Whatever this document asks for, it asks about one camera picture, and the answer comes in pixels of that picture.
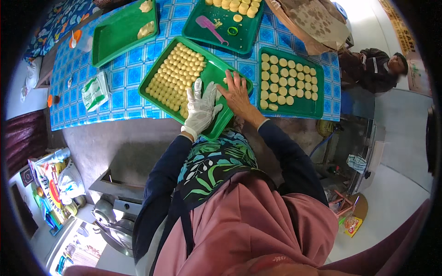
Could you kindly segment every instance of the person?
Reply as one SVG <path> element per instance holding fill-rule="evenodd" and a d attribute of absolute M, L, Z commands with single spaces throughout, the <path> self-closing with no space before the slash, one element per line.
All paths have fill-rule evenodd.
<path fill-rule="evenodd" d="M 343 88 L 356 85 L 371 93 L 384 93 L 396 87 L 399 77 L 408 74 L 407 60 L 401 53 L 387 53 L 369 48 L 353 53 L 346 48 L 338 52 Z"/>
<path fill-rule="evenodd" d="M 189 117 L 145 186 L 133 229 L 137 275 L 347 275 L 319 272 L 338 231 L 310 158 L 251 103 L 246 80 L 226 70 L 228 90 L 213 82 L 187 91 Z M 215 141 L 198 137 L 215 118 L 217 90 L 236 115 Z M 279 160 L 279 187 L 261 171 L 242 120 Z M 119 275 L 73 266 L 65 275 Z"/>

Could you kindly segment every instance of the table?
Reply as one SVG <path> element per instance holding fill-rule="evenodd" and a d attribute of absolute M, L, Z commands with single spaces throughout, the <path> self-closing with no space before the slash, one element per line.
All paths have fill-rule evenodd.
<path fill-rule="evenodd" d="M 50 108 L 51 129 L 53 131 L 68 127 L 93 124 L 104 121 L 128 120 L 137 118 L 169 118 L 147 100 L 138 95 L 138 85 L 147 74 L 154 60 L 167 44 L 181 30 L 192 8 L 198 0 L 157 0 L 160 8 L 159 34 L 154 41 L 120 55 L 100 68 L 91 64 L 91 52 L 83 53 L 69 48 L 69 41 L 60 44 L 54 62 L 51 79 L 51 95 L 59 95 L 60 103 Z M 81 30 L 93 35 L 95 27 L 110 15 L 131 4 L 102 15 Z M 247 76 L 254 86 L 250 101 L 257 106 L 258 57 L 260 47 L 267 46 L 294 53 L 324 68 L 324 114 L 323 119 L 339 121 L 341 109 L 341 86 L 339 62 L 336 53 L 323 53 L 320 56 L 307 56 L 304 43 L 273 15 L 264 3 L 264 14 L 256 42 L 248 55 L 239 55 L 213 45 L 202 44 L 208 51 L 219 56 Z M 84 83 L 100 71 L 107 75 L 110 99 L 93 112 L 87 112 L 81 99 Z"/>

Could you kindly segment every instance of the round cookie dough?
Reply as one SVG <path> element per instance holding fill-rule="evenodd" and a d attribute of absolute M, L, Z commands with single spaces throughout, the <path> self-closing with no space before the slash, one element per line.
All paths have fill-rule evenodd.
<path fill-rule="evenodd" d="M 270 94 L 269 94 L 269 100 L 270 100 L 271 102 L 275 102 L 275 101 L 277 101 L 277 100 L 278 100 L 278 95 L 276 95 L 276 93 L 270 93 Z"/>
<path fill-rule="evenodd" d="M 280 87 L 280 88 L 278 89 L 278 93 L 279 93 L 280 95 L 282 95 L 282 96 L 287 95 L 287 88 L 285 88 L 285 87 Z"/>
<path fill-rule="evenodd" d="M 318 93 L 312 93 L 312 100 L 317 101 L 318 100 Z"/>
<path fill-rule="evenodd" d="M 269 103 L 269 108 L 273 111 L 278 111 L 278 106 L 274 103 Z"/>
<path fill-rule="evenodd" d="M 284 87 L 287 85 L 287 79 L 286 78 L 279 78 L 278 83 L 280 86 Z"/>
<path fill-rule="evenodd" d="M 296 77 L 298 78 L 298 80 L 304 80 L 304 73 L 303 72 L 299 72 Z"/>
<path fill-rule="evenodd" d="M 278 104 L 280 106 L 285 105 L 286 104 L 286 98 L 284 96 L 278 96 Z"/>
<path fill-rule="evenodd" d="M 311 85 L 311 83 L 305 83 L 305 84 L 304 84 L 304 88 L 305 88 L 306 90 L 311 90 L 311 89 L 312 89 L 312 85 Z"/>
<path fill-rule="evenodd" d="M 296 96 L 298 98 L 302 98 L 304 96 L 304 90 L 302 90 L 302 89 L 296 90 Z"/>
<path fill-rule="evenodd" d="M 296 82 L 296 87 L 298 87 L 299 89 L 304 88 L 304 82 L 302 80 L 299 80 Z"/>
<path fill-rule="evenodd" d="M 261 91 L 261 100 L 267 100 L 269 98 L 269 92 L 262 90 Z"/>
<path fill-rule="evenodd" d="M 284 78 L 289 76 L 289 71 L 287 70 L 287 68 L 283 68 L 281 69 L 281 71 L 279 71 L 279 73 L 281 74 L 281 76 L 283 76 Z"/>
<path fill-rule="evenodd" d="M 269 72 L 267 72 L 267 71 L 262 71 L 261 72 L 261 79 L 262 80 L 269 80 L 269 78 L 270 78 Z"/>
<path fill-rule="evenodd" d="M 289 95 L 290 96 L 296 96 L 296 88 L 290 87 L 289 89 Z"/>
<path fill-rule="evenodd" d="M 312 98 L 312 93 L 310 91 L 306 91 L 306 92 L 304 92 L 304 96 L 307 100 L 309 100 Z"/>
<path fill-rule="evenodd" d="M 277 74 L 278 71 L 279 71 L 279 68 L 276 65 L 271 65 L 270 66 L 270 73 Z"/>
<path fill-rule="evenodd" d="M 278 91 L 278 89 L 279 89 L 279 87 L 278 87 L 278 85 L 277 85 L 276 83 L 272 83 L 272 84 L 270 85 L 270 91 L 271 91 L 272 93 L 276 93 L 276 92 Z"/>
<path fill-rule="evenodd" d="M 261 90 L 269 90 L 269 83 L 267 81 L 261 81 Z"/>
<path fill-rule="evenodd" d="M 293 99 L 292 96 L 287 96 L 286 97 L 286 104 L 291 106 L 293 103 L 295 102 L 295 100 Z"/>
<path fill-rule="evenodd" d="M 242 20 L 243 20 L 243 17 L 240 16 L 240 15 L 234 15 L 233 16 L 233 21 L 235 21 L 235 22 L 241 22 Z"/>
<path fill-rule="evenodd" d="M 266 53 L 261 55 L 261 61 L 269 62 L 269 60 L 270 60 L 270 57 Z"/>
<path fill-rule="evenodd" d="M 310 73 L 310 67 L 309 66 L 307 66 L 307 65 L 304 65 L 304 73 L 305 74 L 308 74 L 308 73 Z"/>
<path fill-rule="evenodd" d="M 261 109 L 267 109 L 267 107 L 269 107 L 269 103 L 267 103 L 265 100 L 261 100 L 259 105 L 261 106 Z"/>
<path fill-rule="evenodd" d="M 278 63 L 278 58 L 276 56 L 270 56 L 270 63 L 277 64 Z"/>
<path fill-rule="evenodd" d="M 296 75 L 297 75 L 298 73 L 296 72 L 296 70 L 295 69 L 290 69 L 290 71 L 289 71 L 289 75 L 292 77 L 292 78 L 296 78 Z"/>
<path fill-rule="evenodd" d="M 295 86 L 296 81 L 295 81 L 294 78 L 288 78 L 287 79 L 287 84 L 290 85 L 290 86 Z"/>
<path fill-rule="evenodd" d="M 279 60 L 279 65 L 281 67 L 286 67 L 287 66 L 287 60 L 285 58 L 282 58 Z"/>
<path fill-rule="evenodd" d="M 295 68 L 296 63 L 293 60 L 289 60 L 287 62 L 287 65 L 289 66 L 290 69 L 293 69 L 293 68 Z"/>
<path fill-rule="evenodd" d="M 270 75 L 270 81 L 273 83 L 277 83 L 279 81 L 279 77 L 276 74 L 271 74 Z"/>
<path fill-rule="evenodd" d="M 299 71 L 299 72 L 301 72 L 301 71 L 302 71 L 302 69 L 304 69 L 304 67 L 302 66 L 302 64 L 301 64 L 301 63 L 298 63 L 298 64 L 296 64 L 296 71 Z"/>
<path fill-rule="evenodd" d="M 265 61 L 261 62 L 261 70 L 267 71 L 268 69 L 270 69 L 270 64 Z"/>

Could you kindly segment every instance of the woman's left hand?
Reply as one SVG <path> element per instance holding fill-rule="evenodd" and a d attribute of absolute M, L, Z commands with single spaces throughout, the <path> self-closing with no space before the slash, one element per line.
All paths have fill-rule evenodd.
<path fill-rule="evenodd" d="M 223 107 L 222 104 L 215 106 L 217 86 L 214 84 L 214 82 L 210 82 L 207 85 L 202 97 L 201 86 L 202 81 L 200 78 L 198 78 L 194 84 L 194 93 L 192 94 L 191 88 L 187 89 L 187 99 L 189 100 L 187 109 L 189 112 L 189 117 L 181 127 L 181 131 L 191 134 L 194 141 L 196 141 L 198 135 L 200 135 L 201 132 L 210 125 L 215 116 Z"/>

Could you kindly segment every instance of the woman's right hand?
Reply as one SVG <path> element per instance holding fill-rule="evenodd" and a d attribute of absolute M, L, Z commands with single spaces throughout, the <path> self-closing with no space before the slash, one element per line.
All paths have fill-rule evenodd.
<path fill-rule="evenodd" d="M 225 76 L 229 90 L 225 90 L 221 85 L 218 85 L 218 90 L 227 100 L 227 105 L 235 115 L 248 121 L 257 129 L 266 118 L 250 103 L 246 79 L 240 78 L 236 71 L 233 72 L 232 78 L 230 70 L 225 71 Z"/>

